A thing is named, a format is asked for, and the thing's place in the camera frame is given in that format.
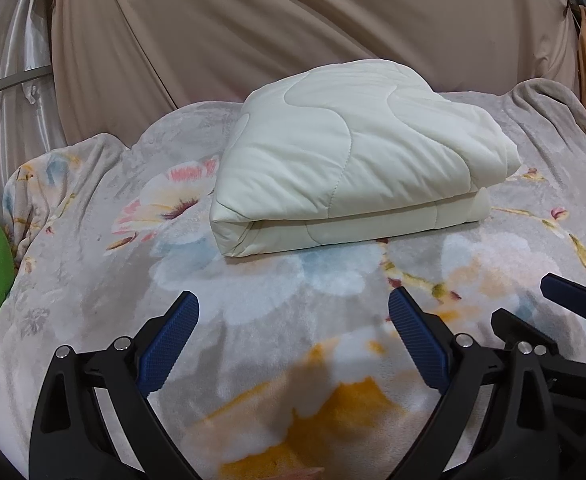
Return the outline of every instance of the floral blanket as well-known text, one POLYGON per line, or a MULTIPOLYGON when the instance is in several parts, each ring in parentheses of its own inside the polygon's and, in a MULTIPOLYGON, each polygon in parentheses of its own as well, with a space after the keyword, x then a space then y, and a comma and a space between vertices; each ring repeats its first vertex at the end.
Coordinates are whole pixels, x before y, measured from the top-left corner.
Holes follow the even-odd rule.
MULTIPOLYGON (((208 209, 235 104, 177 110, 130 150, 101 134, 20 167, 4 195, 19 267, 0 311, 4 453, 26 474, 57 346, 106 348, 182 290, 198 296, 200 321, 149 400, 205 479, 313 467, 327 479, 386 478, 439 397, 388 321, 398 285, 483 344, 498 343, 490 314, 504 307, 586 360, 586 321, 539 291, 547 272, 586 283, 586 112, 546 80, 504 96, 447 97, 487 109, 524 166, 490 189, 489 219, 399 238, 220 256, 208 209)), ((121 457, 135 464, 108 396, 100 402, 121 457)))

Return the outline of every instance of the metal screw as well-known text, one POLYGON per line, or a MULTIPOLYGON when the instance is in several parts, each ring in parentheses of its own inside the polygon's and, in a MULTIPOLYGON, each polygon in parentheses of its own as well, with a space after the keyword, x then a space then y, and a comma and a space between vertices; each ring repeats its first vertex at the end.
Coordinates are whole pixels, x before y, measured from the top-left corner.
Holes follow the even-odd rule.
POLYGON ((457 334, 455 336, 455 341, 462 348, 468 348, 469 346, 473 345, 473 338, 468 334, 457 334))
POLYGON ((522 352, 522 354, 530 354, 533 351, 533 347, 531 343, 527 341, 520 341, 518 343, 518 350, 522 352))
POLYGON ((60 359, 63 359, 70 353, 71 353, 70 346, 62 345, 62 346, 60 346, 60 348, 55 350, 55 357, 59 357, 60 359))
POLYGON ((115 347, 115 350, 126 350, 129 346, 131 346, 131 343, 131 338, 124 336, 115 339, 113 346, 115 347))

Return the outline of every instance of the silver curtain rod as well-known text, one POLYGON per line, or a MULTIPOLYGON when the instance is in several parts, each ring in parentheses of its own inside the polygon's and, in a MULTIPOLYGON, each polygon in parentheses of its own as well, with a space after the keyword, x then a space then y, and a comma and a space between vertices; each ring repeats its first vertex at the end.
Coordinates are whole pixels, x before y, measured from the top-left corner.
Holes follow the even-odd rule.
POLYGON ((6 90, 15 85, 25 83, 26 81, 32 81, 38 77, 49 75, 53 73, 53 67, 51 65, 40 66, 31 70, 25 70, 24 72, 17 72, 16 74, 9 75, 0 79, 0 92, 6 90))

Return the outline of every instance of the white quilt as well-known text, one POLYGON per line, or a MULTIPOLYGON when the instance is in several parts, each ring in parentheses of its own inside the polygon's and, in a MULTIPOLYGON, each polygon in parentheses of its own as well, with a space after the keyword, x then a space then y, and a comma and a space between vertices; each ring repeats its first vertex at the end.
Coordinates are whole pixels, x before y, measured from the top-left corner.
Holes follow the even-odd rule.
POLYGON ((210 212, 225 256, 393 237, 485 219, 520 166, 482 108, 383 59, 315 68, 242 107, 210 212))

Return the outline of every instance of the curtain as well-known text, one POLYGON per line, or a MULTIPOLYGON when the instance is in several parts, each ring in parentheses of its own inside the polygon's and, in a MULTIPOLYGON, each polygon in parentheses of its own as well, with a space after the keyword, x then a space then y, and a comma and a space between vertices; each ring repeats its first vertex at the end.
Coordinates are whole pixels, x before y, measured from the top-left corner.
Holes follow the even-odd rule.
MULTIPOLYGON (((0 78, 50 63, 45 0, 0 0, 0 78)), ((0 92, 0 218, 19 165, 65 145, 52 75, 0 92)))
POLYGON ((52 57, 69 141, 127 146, 200 101, 242 102, 316 66, 381 57, 436 91, 502 94, 546 77, 577 91, 566 0, 55 0, 52 57))

